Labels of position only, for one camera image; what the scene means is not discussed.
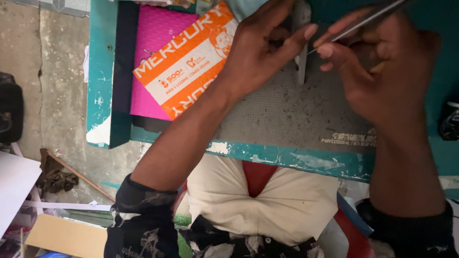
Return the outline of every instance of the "concrete floor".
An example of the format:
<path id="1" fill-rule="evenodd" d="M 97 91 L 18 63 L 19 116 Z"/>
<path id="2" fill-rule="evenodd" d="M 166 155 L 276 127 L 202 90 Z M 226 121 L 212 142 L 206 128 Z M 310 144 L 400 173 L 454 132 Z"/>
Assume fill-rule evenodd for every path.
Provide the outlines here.
<path id="1" fill-rule="evenodd" d="M 74 17 L 0 0 L 0 71 L 12 74 L 25 101 L 24 132 L 19 146 L 25 157 L 40 160 L 39 149 L 59 149 L 76 171 L 115 196 L 142 150 L 129 142 L 112 150 L 86 144 L 84 48 L 89 18 Z M 80 181 L 59 202 L 112 202 Z"/>

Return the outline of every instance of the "person's left hand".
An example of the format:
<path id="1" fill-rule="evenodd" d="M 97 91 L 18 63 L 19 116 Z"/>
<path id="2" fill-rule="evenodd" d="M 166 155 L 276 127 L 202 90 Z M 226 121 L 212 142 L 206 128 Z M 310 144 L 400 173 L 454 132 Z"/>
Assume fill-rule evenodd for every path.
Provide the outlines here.
<path id="1" fill-rule="evenodd" d="M 292 36 L 278 27 L 293 8 L 295 0 L 269 0 L 237 27 L 228 59 L 218 79 L 229 80 L 232 93 L 241 98 L 258 90 L 273 74 L 299 55 L 317 31 L 308 24 Z M 283 40 L 280 48 L 270 40 Z"/>

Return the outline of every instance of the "red chair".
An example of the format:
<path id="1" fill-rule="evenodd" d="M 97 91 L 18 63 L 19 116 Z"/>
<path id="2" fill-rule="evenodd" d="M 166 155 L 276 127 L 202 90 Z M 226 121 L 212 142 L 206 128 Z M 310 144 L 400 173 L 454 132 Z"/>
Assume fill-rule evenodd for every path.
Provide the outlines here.
<path id="1" fill-rule="evenodd" d="M 247 179 L 247 187 L 249 196 L 257 197 L 266 186 L 267 182 L 274 174 L 277 166 L 271 166 L 263 163 L 254 163 L 250 161 L 242 161 L 242 167 Z M 186 181 L 179 189 L 179 194 L 175 199 L 173 211 L 175 212 L 183 199 L 187 190 Z M 371 248 L 368 238 L 360 233 L 360 231 L 352 224 L 344 212 L 338 208 L 338 212 L 333 216 L 341 230 L 346 235 L 349 241 L 349 249 L 347 251 L 347 258 L 376 258 L 374 250 Z"/>

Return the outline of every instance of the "pink padded envelope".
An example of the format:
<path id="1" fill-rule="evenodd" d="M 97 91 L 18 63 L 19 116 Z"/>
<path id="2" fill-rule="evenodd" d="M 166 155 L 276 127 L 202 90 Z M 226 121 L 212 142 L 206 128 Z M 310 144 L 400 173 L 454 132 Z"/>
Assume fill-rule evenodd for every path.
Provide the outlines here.
<path id="1" fill-rule="evenodd" d="M 134 67 L 159 51 L 197 20 L 196 14 L 168 11 L 154 6 L 141 5 Z M 171 120 L 151 94 L 134 76 L 132 82 L 131 115 Z"/>

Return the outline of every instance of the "black bag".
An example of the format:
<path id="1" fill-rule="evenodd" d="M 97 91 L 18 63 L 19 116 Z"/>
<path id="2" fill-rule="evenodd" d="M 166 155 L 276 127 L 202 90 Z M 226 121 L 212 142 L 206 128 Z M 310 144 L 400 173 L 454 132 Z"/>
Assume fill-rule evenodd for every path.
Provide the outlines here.
<path id="1" fill-rule="evenodd" d="M 0 143 L 10 144 L 22 135 L 24 99 L 11 74 L 0 72 Z"/>

